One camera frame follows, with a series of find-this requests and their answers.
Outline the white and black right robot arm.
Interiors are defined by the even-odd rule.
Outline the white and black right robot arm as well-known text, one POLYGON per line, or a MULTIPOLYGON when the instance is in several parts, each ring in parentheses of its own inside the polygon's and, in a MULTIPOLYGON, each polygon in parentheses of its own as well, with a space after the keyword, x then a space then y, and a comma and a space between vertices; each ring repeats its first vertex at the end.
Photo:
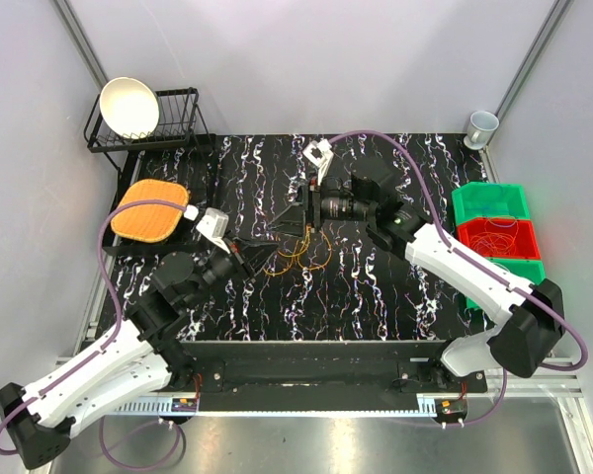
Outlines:
POLYGON ((348 185, 312 175, 270 227, 302 237, 326 221, 365 223, 377 247, 448 283, 493 322, 489 330, 442 345, 428 369, 438 390, 451 391, 465 376, 493 368, 529 378, 564 334, 562 292, 555 282, 533 283, 459 242, 399 196, 385 165, 355 167, 348 185))

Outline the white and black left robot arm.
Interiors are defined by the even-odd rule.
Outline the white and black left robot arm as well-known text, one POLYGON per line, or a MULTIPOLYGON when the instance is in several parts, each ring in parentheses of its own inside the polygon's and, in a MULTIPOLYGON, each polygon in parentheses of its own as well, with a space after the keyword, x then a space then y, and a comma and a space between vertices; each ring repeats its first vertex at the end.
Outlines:
POLYGON ((61 454, 85 428, 151 391, 186 389, 195 364, 178 340, 188 312, 232 278, 255 278, 275 254, 272 241, 233 238, 203 262, 174 252, 155 268, 148 289, 113 327, 55 371, 27 385, 0 389, 0 435, 37 469, 61 454))

